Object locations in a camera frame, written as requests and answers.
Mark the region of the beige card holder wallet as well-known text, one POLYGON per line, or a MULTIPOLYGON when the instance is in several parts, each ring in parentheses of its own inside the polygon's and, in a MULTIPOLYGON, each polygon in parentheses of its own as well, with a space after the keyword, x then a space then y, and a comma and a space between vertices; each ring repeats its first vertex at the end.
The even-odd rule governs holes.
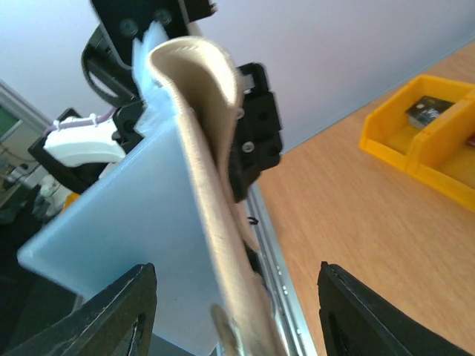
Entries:
POLYGON ((210 308, 222 305, 246 355, 284 355, 245 209, 229 183, 243 101, 230 55, 201 36, 145 53, 154 110, 143 140, 19 249, 19 263, 90 298, 137 264, 157 275, 156 336, 194 355, 218 342, 210 308))

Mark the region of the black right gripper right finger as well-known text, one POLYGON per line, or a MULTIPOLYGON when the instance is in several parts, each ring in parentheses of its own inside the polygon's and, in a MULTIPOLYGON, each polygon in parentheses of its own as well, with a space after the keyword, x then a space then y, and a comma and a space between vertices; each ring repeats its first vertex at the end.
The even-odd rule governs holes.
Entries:
POLYGON ((321 264, 318 296, 328 355, 467 354, 336 264, 321 264))

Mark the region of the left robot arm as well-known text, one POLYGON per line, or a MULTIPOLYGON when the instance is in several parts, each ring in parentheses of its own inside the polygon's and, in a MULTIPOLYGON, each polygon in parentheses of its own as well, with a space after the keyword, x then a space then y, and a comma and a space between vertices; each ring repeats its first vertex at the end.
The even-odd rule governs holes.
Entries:
MULTIPOLYGON (((82 71, 89 85, 112 105, 102 115, 79 116, 66 110, 29 153, 63 186, 74 193, 86 191, 107 164, 117 164, 146 136, 173 119, 176 108, 171 96, 145 69, 146 55, 167 41, 162 25, 153 22, 142 39, 132 44, 131 71, 114 60, 105 31, 98 27, 81 56, 82 71)), ((262 171, 281 160, 281 121, 265 67, 249 63, 239 68, 245 94, 232 143, 229 178, 235 200, 246 198, 249 186, 262 171)))

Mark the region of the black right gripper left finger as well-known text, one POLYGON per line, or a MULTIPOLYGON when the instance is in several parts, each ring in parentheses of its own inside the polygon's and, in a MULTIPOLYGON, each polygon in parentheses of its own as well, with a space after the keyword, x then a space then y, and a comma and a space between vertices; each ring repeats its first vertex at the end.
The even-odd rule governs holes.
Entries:
POLYGON ((138 264, 8 355, 147 355, 157 307, 154 265, 138 264))

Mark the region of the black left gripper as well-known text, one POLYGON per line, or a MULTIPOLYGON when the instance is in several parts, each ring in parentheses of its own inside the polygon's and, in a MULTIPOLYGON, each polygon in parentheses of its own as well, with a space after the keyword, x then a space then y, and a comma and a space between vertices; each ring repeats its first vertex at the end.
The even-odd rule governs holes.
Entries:
MULTIPOLYGON (((247 83, 229 163, 235 202, 246 199, 250 185, 280 162, 282 151, 281 120, 265 67, 253 62, 241 65, 239 71, 247 83)), ((144 109, 130 73, 112 79, 111 90, 118 100, 113 104, 118 111, 113 114, 116 129, 111 138, 129 153, 142 140, 134 126, 144 109)))

